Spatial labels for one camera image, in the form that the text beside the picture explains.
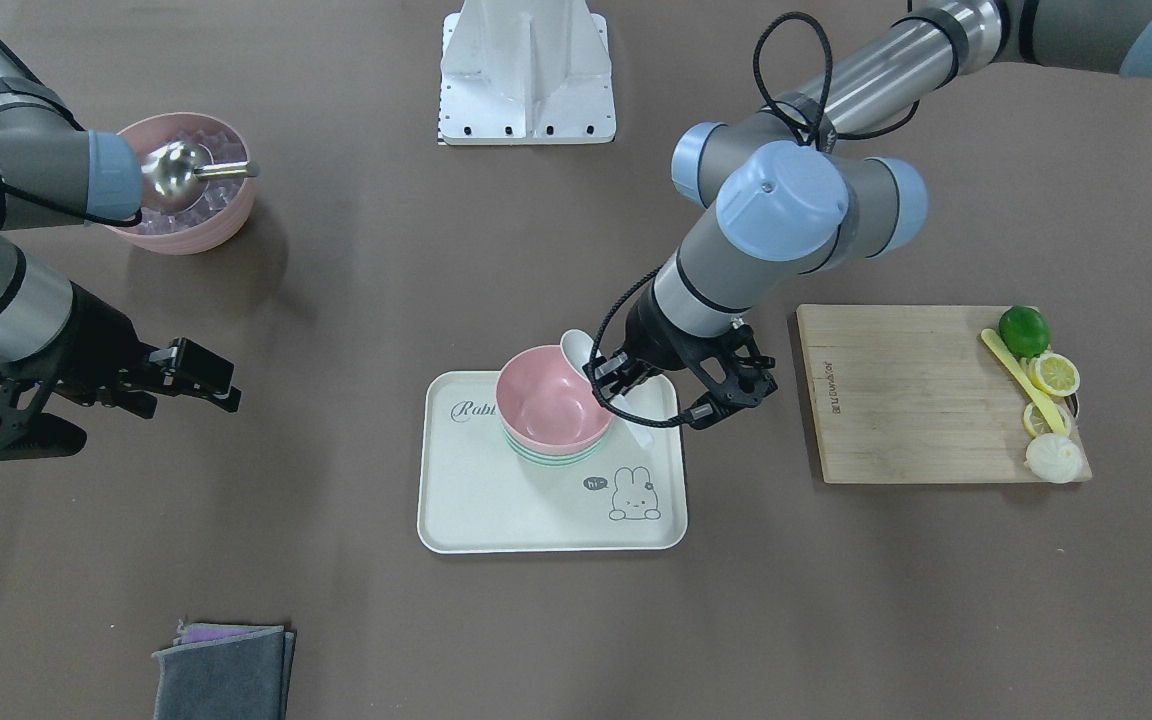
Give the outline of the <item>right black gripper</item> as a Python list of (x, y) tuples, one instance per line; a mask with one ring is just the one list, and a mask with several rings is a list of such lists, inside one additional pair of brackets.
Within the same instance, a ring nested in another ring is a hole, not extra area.
[(200, 343), (177, 338), (161, 351), (161, 369), (150, 355), (159, 347), (141, 341), (131, 319), (97, 300), (78, 285), (70, 287), (70, 311), (54, 340), (36, 354), (45, 381), (74, 404), (119, 407), (143, 419), (154, 418), (156, 395), (198, 397), (237, 414), (242, 391), (233, 386), (236, 372)]

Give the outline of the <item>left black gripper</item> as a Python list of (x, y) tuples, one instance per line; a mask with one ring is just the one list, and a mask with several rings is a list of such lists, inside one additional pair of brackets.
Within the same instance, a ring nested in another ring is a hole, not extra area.
[(675, 327), (658, 304), (652, 287), (641, 291), (626, 318), (626, 353), (588, 357), (582, 373), (594, 396), (626, 396), (655, 376), (699, 367), (712, 350), (708, 338), (696, 338)]

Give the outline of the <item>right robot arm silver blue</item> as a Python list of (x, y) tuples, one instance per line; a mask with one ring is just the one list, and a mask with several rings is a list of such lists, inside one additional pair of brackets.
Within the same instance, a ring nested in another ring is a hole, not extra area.
[(0, 400), (44, 414), (52, 395), (74, 404), (151, 416), (156, 397), (202, 397), (238, 409), (233, 367), (205, 357), (189, 367), (185, 343), (143, 343), (114, 306), (96, 300), (6, 233), (141, 223), (156, 204), (141, 152), (114, 132), (84, 128), (59, 94), (0, 40)]

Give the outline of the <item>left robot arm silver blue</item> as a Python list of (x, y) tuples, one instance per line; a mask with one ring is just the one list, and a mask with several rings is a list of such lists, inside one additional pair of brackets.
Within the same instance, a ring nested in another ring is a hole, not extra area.
[(582, 373), (600, 404), (687, 370), (703, 382), (681, 423), (705, 427), (776, 389), (773, 361), (742, 320), (790, 275), (878, 258), (914, 240), (927, 188), (909, 162), (847, 159), (838, 143), (895, 131), (916, 104), (996, 61), (1152, 78), (1152, 1), (924, 1), (836, 61), (817, 18), (824, 69), (771, 94), (740, 123), (702, 123), (670, 159), (676, 190), (703, 210), (681, 245), (628, 291), (626, 340)]

